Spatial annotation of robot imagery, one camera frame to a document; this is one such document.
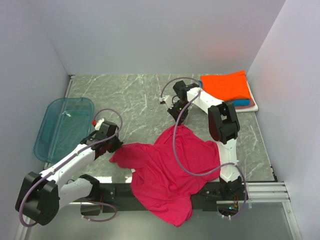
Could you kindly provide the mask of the pink t-shirt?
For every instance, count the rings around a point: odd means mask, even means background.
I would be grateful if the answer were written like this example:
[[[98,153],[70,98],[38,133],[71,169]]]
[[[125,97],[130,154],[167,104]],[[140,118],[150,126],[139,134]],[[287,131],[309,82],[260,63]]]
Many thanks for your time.
[[[109,160],[121,168],[132,169],[132,180],[139,176],[142,180],[156,180],[178,185],[182,178],[193,176],[179,166],[173,151],[174,127],[163,131],[154,144],[131,143],[123,145]],[[215,142],[198,138],[185,125],[180,125],[176,132],[176,152],[182,165],[190,172],[206,173],[220,165],[218,146]],[[217,170],[206,176],[208,182],[217,179]],[[193,211],[179,214],[154,214],[161,220],[180,227],[193,215]]]

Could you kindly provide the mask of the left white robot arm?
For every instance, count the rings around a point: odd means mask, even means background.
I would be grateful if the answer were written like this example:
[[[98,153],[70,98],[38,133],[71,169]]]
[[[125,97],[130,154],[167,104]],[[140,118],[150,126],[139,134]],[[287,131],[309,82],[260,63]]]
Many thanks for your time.
[[[100,119],[94,131],[58,163],[40,173],[31,171],[23,181],[15,204],[20,223],[29,228],[50,223],[58,211],[80,200],[100,207],[110,207],[104,202],[100,182],[88,174],[69,182],[81,168],[94,162],[106,152],[113,153],[122,146],[119,140],[121,125]]]

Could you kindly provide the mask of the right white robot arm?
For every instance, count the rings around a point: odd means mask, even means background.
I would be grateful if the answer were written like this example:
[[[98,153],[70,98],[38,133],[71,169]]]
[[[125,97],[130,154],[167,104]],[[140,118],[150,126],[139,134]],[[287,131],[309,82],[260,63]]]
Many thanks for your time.
[[[199,80],[188,77],[187,79],[194,81],[194,83],[185,84],[184,79],[184,77],[177,77],[168,81],[168,83],[175,82],[173,90],[178,97],[177,102],[169,103],[169,100],[173,98],[170,95],[163,96],[163,90],[159,98],[160,102],[164,102],[168,106],[168,113],[175,119],[172,146],[178,165],[183,171],[196,177],[204,177],[220,170],[219,193],[222,199],[230,200],[243,192],[246,201],[248,199],[247,183],[237,160],[236,143],[240,123],[234,104],[231,101],[215,98],[205,92],[201,88]],[[176,150],[177,129],[188,115],[188,107],[191,104],[207,114],[209,133],[218,147],[220,165],[205,173],[193,173],[187,170],[180,162]]]

